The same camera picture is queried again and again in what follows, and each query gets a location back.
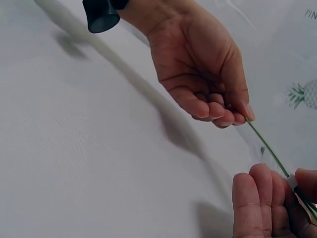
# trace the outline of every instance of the green wire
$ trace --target green wire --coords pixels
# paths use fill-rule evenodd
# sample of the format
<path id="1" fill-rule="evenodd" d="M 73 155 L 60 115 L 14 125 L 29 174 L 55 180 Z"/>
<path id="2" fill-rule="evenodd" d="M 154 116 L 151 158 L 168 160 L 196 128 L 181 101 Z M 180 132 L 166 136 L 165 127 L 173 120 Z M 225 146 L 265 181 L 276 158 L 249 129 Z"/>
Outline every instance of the green wire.
<path id="1" fill-rule="evenodd" d="M 273 156 L 273 158 L 275 159 L 275 161 L 277 162 L 277 164 L 279 165 L 279 167 L 282 169 L 283 173 L 285 174 L 285 176 L 288 178 L 289 177 L 289 173 L 287 172 L 287 170 L 285 169 L 285 167 L 282 165 L 282 163 L 280 162 L 280 160 L 278 159 L 278 157 L 276 156 L 276 154 L 274 153 L 274 151 L 271 149 L 271 147 L 268 145 L 268 143 L 266 142 L 266 140 L 264 140 L 264 137 L 260 134 L 260 132 L 253 126 L 253 124 L 247 120 L 247 123 L 249 124 L 249 126 L 252 128 L 252 130 L 257 134 L 257 136 L 260 138 L 260 140 L 262 141 L 262 143 L 266 146 L 266 148 L 268 149 L 268 151 L 271 153 L 271 155 Z"/>
<path id="2" fill-rule="evenodd" d="M 259 139 L 262 141 L 262 143 L 265 145 L 265 147 L 268 149 L 268 151 L 270 152 L 270 154 L 272 155 L 272 157 L 274 158 L 274 160 L 276 161 L 276 163 L 279 165 L 279 167 L 281 168 L 281 170 L 283 171 L 283 173 L 285 174 L 285 176 L 288 178 L 290 175 L 287 172 L 287 170 L 285 169 L 285 167 L 283 166 L 283 164 L 281 163 L 281 161 L 278 159 L 277 155 L 274 153 L 274 151 L 271 149 L 271 147 L 269 146 L 269 144 L 266 142 L 266 140 L 264 139 L 264 137 L 260 134 L 260 132 L 253 126 L 253 124 L 246 119 L 246 122 L 249 124 L 249 126 L 252 128 L 252 130 L 255 132 L 255 134 L 259 137 Z M 299 187 L 296 187 L 294 189 L 295 193 L 297 193 L 297 195 L 299 196 L 299 198 L 302 200 L 302 202 L 304 203 L 304 205 L 307 207 L 307 209 L 309 210 L 309 212 L 311 213 L 311 215 L 317 220 L 317 208 L 306 198 L 306 196 L 301 192 L 301 190 L 299 189 Z"/>

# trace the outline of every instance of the wrist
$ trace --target wrist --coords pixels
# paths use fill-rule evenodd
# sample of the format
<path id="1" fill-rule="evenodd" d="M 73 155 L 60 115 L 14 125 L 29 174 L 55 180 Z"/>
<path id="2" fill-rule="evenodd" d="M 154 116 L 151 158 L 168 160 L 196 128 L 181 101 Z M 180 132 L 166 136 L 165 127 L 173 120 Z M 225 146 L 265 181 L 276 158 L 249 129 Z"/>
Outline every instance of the wrist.
<path id="1" fill-rule="evenodd" d="M 195 4 L 194 0 L 130 0 L 118 13 L 148 36 L 162 23 L 185 15 Z"/>

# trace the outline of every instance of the white tape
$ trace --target white tape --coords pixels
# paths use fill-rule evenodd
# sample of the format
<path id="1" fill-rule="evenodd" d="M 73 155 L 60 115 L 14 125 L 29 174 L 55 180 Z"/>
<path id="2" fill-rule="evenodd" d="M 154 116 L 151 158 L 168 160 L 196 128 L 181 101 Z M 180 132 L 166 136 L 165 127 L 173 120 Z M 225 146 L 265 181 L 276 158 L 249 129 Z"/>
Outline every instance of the white tape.
<path id="1" fill-rule="evenodd" d="M 294 191 L 294 188 L 298 186 L 297 180 L 295 178 L 295 175 L 290 174 L 289 177 L 286 179 L 288 184 L 290 185 L 291 189 Z"/>

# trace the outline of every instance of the hand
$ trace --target hand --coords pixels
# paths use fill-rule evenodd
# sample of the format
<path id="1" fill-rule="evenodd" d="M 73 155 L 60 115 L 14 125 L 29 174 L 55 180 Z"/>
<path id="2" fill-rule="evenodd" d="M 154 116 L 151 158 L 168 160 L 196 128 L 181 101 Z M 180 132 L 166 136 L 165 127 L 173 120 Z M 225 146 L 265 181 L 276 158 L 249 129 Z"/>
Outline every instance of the hand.
<path id="1" fill-rule="evenodd" d="M 295 173 L 302 192 L 317 202 L 317 171 Z M 317 227 L 286 180 L 266 165 L 233 179 L 234 238 L 316 238 Z"/>
<path id="2" fill-rule="evenodd" d="M 121 15 L 148 37 L 158 80 L 181 108 L 220 128 L 255 119 L 240 51 L 216 18 L 192 0 L 130 1 Z"/>

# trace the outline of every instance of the pineapple print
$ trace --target pineapple print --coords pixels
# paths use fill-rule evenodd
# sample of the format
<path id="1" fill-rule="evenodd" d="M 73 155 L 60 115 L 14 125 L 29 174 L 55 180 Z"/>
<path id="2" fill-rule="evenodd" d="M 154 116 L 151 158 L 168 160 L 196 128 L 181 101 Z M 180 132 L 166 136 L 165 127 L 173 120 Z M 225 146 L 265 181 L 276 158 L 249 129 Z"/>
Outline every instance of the pineapple print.
<path id="1" fill-rule="evenodd" d="M 294 84 L 287 91 L 289 106 L 296 109 L 301 103 L 308 108 L 317 110 L 317 79 L 308 82 L 304 87 Z"/>

